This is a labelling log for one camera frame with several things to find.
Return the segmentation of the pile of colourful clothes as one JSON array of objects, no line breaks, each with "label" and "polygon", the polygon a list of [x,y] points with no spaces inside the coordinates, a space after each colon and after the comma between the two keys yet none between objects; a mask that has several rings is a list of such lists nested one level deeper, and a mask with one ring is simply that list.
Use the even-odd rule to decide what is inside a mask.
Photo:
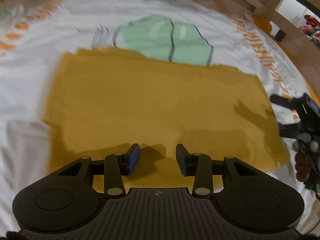
[{"label": "pile of colourful clothes", "polygon": [[300,30],[305,35],[307,35],[310,40],[319,44],[319,30],[320,30],[319,21],[314,16],[309,14],[304,15],[304,19],[306,20],[306,25],[302,26]]}]

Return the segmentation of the white leaf-print duvet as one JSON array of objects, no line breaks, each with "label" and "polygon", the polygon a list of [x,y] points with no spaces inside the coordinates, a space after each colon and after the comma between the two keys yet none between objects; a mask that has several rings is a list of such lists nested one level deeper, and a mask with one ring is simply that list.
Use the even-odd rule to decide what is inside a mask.
[{"label": "white leaf-print duvet", "polygon": [[[224,65],[257,76],[268,94],[287,98],[310,87],[285,51],[229,0],[5,0],[1,3],[1,233],[17,230],[12,201],[50,173],[51,127],[43,116],[65,53],[114,48],[199,67]],[[272,106],[277,123],[295,111]],[[305,202],[301,233],[319,234],[319,201],[295,178],[290,160],[271,176]]]}]

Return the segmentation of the mustard yellow knit sweater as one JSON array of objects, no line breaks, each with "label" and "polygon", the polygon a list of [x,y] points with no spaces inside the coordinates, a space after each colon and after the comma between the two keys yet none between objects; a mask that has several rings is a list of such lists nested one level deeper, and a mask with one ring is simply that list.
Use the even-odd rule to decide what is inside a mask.
[{"label": "mustard yellow knit sweater", "polygon": [[52,129],[50,172],[84,155],[101,160],[139,144],[126,188],[191,187],[176,162],[178,144],[264,172],[290,160],[260,79],[231,66],[156,61],[114,48],[65,53],[43,120]]}]

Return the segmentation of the orange bed sheet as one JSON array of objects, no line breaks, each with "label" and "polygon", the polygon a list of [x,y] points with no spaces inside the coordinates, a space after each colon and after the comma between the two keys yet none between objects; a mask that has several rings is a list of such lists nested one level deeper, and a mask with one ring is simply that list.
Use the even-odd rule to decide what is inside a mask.
[{"label": "orange bed sheet", "polygon": [[268,21],[266,18],[258,15],[251,15],[253,19],[253,23],[260,28],[262,31],[264,31],[267,35],[270,35],[272,31],[272,25],[270,21]]}]

